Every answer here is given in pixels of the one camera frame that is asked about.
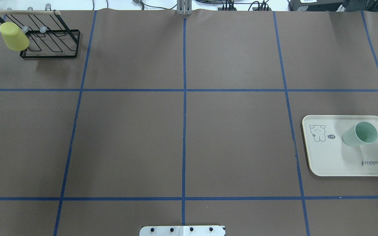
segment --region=cable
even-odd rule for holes
[[[375,3],[375,5],[374,5],[374,8],[373,8],[373,12],[375,12],[375,9],[376,9],[376,7],[377,7],[377,4],[378,4],[378,1]]]
[[[269,10],[269,5],[267,4],[269,0],[265,1],[263,0],[261,5],[258,7],[258,9],[256,9],[257,11],[267,11]]]
[[[142,2],[142,0],[133,0],[135,4],[141,5],[141,10],[145,10],[145,4]]]
[[[249,6],[249,9],[247,10],[247,11],[250,11],[250,8],[253,6],[253,4],[255,4],[255,3],[257,3],[258,4],[258,8],[259,8],[259,4],[260,4],[260,2],[258,2],[258,1],[255,1],[255,2],[253,2],[250,6]]]
[[[222,1],[221,1],[221,3],[201,2],[201,0],[195,0],[195,1],[198,2],[198,3],[204,3],[204,4],[221,4],[222,3]]]
[[[107,8],[109,8],[109,1],[108,0],[106,0],[106,4],[107,4]]]
[[[225,0],[225,5],[221,0],[220,2],[222,4],[222,10],[225,10],[225,11],[236,10],[236,8],[234,7],[234,0]]]
[[[155,7],[155,6],[150,6],[150,5],[148,5],[148,4],[145,4],[145,3],[143,3],[142,1],[141,1],[141,4],[146,5],[146,6],[148,6],[148,7],[151,7],[151,8],[155,8],[155,9],[166,9],[166,10],[171,10],[171,9],[177,7],[177,4],[174,5],[172,8],[169,8],[169,9],[164,8],[164,7]]]

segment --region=white tray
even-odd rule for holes
[[[373,115],[307,115],[303,135],[310,170],[317,176],[378,176],[378,137],[368,145],[350,147],[342,134],[360,121],[374,125]]]

